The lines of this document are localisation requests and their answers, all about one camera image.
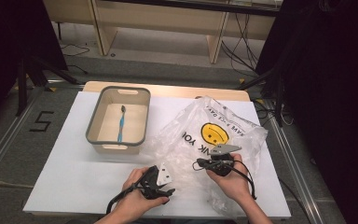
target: plastic bag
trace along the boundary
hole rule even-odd
[[[170,184],[177,193],[184,188],[200,188],[208,184],[209,202],[216,212],[233,217],[232,201],[204,172],[196,172],[193,163],[197,158],[210,159],[208,155],[215,145],[230,144],[242,147],[242,155],[252,176],[256,176],[261,145],[267,130],[249,120],[235,115],[229,108],[213,98],[196,99],[182,110],[174,120],[158,134],[143,143],[141,154],[153,157],[154,163],[166,162],[172,176],[180,176]]]

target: blue toothbrush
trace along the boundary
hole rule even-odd
[[[121,116],[120,124],[119,124],[118,137],[117,137],[118,142],[121,142],[123,138],[124,115],[126,114],[126,107],[124,105],[121,106],[121,112],[123,112],[123,115]]]

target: gray floor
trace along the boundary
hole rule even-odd
[[[74,77],[80,80],[234,89],[239,85],[241,78],[251,79],[249,76],[234,71],[230,59],[222,52],[218,63],[210,64],[204,36],[126,29],[119,32],[110,52],[115,53],[115,57],[112,57],[110,54],[108,56],[98,54],[90,27],[63,24],[62,30],[63,46],[77,44],[90,48],[90,51],[85,54],[65,58],[67,64],[80,66],[89,72],[82,74],[77,68],[70,67]],[[228,38],[225,41],[233,47],[238,40]],[[251,41],[251,43],[258,54],[263,47],[263,42]],[[73,54],[82,50],[68,47],[62,51],[65,54]],[[246,57],[244,52],[239,54],[242,54],[243,58]],[[251,74],[236,63],[233,66],[243,73]],[[258,98],[260,88],[252,88],[249,91],[251,97]],[[0,181],[6,183],[0,185],[0,223],[65,223],[73,218],[92,223],[97,219],[96,216],[36,217],[22,212],[32,185],[43,169],[78,91],[79,89],[71,88],[44,91],[36,101],[29,117],[24,121],[21,130],[0,162]],[[15,118],[16,110],[17,91],[12,90],[0,107],[0,139]],[[48,115],[52,122],[44,133],[30,132],[30,129],[40,128],[34,123],[40,111],[53,111],[54,114]],[[270,120],[261,119],[260,123],[265,123],[265,128],[269,130],[268,149],[278,176],[298,197],[296,184],[271,128]],[[291,126],[284,125],[283,130],[318,204],[324,223],[345,223],[317,166],[310,162],[311,155],[302,141],[296,122]],[[285,221],[274,220],[274,222],[307,223],[294,196],[284,186],[282,189],[292,211],[292,217]]]

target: yellow smiley face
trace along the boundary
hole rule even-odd
[[[201,135],[205,142],[216,146],[217,144],[225,144],[228,141],[227,132],[219,125],[206,123],[201,128]]]

